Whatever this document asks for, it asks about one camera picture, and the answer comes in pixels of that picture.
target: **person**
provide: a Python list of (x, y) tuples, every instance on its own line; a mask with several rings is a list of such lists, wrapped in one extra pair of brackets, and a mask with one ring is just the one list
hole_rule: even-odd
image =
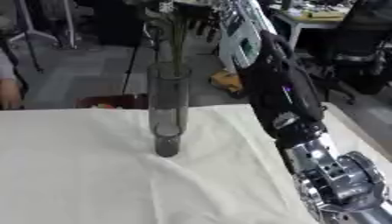
[(13, 65), (3, 50), (0, 50), (0, 108), (19, 109), (21, 105), (22, 98)]

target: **clear glass vase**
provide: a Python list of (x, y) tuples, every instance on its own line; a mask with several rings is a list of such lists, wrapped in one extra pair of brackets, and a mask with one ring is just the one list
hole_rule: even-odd
[(155, 136), (155, 151), (161, 157), (179, 153), (181, 135), (186, 131), (191, 70), (171, 62), (150, 66), (148, 72), (149, 122)]

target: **white tablecloth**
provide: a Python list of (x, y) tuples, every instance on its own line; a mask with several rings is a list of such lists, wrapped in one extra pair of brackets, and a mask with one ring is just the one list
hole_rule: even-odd
[[(330, 113), (341, 152), (392, 166)], [(147, 112), (0, 114), (0, 223), (315, 223), (248, 106), (192, 108), (177, 157), (153, 153)]]

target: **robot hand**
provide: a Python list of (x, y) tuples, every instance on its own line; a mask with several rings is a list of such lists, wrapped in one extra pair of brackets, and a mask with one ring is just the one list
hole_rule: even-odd
[(221, 48), (232, 51), (228, 54), (249, 103), (276, 139), (309, 213), (323, 224), (392, 223), (383, 176), (359, 152), (336, 151), (312, 81), (258, 2), (227, 0), (222, 5)]

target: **black robot arm segment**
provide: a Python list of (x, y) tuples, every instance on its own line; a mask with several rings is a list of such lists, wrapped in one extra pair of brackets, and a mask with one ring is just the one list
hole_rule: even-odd
[(282, 37), (261, 31), (260, 38), (253, 64), (242, 68), (234, 63), (257, 118), (284, 147), (314, 139), (325, 127), (310, 78)]

